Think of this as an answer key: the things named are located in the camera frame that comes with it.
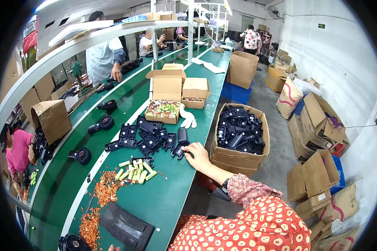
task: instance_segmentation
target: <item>floral shirt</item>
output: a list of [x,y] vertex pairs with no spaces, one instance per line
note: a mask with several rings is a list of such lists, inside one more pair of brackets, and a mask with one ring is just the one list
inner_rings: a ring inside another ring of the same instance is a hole
[[282,199],[282,193],[243,174],[227,184],[232,201],[243,206],[237,219],[181,216],[181,230],[168,251],[309,251],[311,231]]
[[262,42],[260,39],[258,39],[260,35],[257,36],[256,34],[258,33],[249,29],[240,34],[241,37],[244,37],[244,48],[253,50],[261,49]]

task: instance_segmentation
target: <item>gray sleeve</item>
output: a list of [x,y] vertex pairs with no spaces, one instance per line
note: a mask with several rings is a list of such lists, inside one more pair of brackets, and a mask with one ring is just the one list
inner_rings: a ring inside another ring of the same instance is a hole
[[113,52],[113,54],[114,54],[113,63],[114,64],[119,63],[120,65],[122,65],[126,57],[126,53],[124,52],[124,50],[122,48],[117,49]]

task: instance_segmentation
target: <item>white glove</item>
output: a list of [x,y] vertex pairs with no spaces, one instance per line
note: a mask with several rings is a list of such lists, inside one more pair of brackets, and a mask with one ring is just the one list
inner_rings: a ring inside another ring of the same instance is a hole
[[192,113],[185,111],[185,105],[184,104],[180,104],[180,110],[179,111],[180,111],[180,116],[185,118],[185,120],[180,125],[180,127],[185,127],[186,129],[189,129],[190,126],[192,128],[197,127],[197,122],[195,121],[194,115]]

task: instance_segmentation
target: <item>woman's hand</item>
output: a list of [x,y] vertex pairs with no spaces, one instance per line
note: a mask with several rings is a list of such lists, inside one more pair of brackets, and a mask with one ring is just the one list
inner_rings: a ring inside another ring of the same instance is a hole
[[120,251],[119,247],[115,247],[113,244],[109,247],[108,251]]
[[17,191],[20,196],[24,194],[24,190],[22,189],[22,186],[18,184],[18,182],[13,182],[13,186],[15,188],[15,191]]
[[38,164],[38,160],[35,158],[34,146],[31,144],[28,150],[28,159],[33,165]]
[[112,68],[111,78],[116,80],[117,82],[121,82],[123,75],[120,72],[120,65],[119,63],[115,63]]
[[207,170],[212,166],[209,161],[208,152],[201,143],[191,143],[184,148],[184,151],[190,152],[194,155],[191,157],[190,153],[185,153],[187,161],[197,171],[206,174]]

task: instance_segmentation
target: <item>blue plastic crate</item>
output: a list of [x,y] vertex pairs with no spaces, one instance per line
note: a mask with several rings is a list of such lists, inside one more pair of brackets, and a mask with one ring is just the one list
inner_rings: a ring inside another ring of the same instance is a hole
[[223,83],[221,97],[228,98],[239,104],[247,104],[247,101],[250,98],[253,84],[254,84],[254,79],[251,82],[250,88],[244,89],[240,86],[236,86],[234,84],[231,84],[225,81]]
[[136,15],[136,16],[133,16],[133,17],[123,19],[121,22],[122,23],[131,23],[131,22],[143,21],[143,20],[146,20],[146,19],[147,19],[146,15]]
[[337,166],[340,180],[337,182],[337,184],[335,184],[332,188],[330,188],[331,195],[336,192],[341,191],[342,188],[345,187],[345,176],[343,174],[341,160],[337,156],[334,156],[334,155],[332,156],[332,158],[334,159],[334,163]]

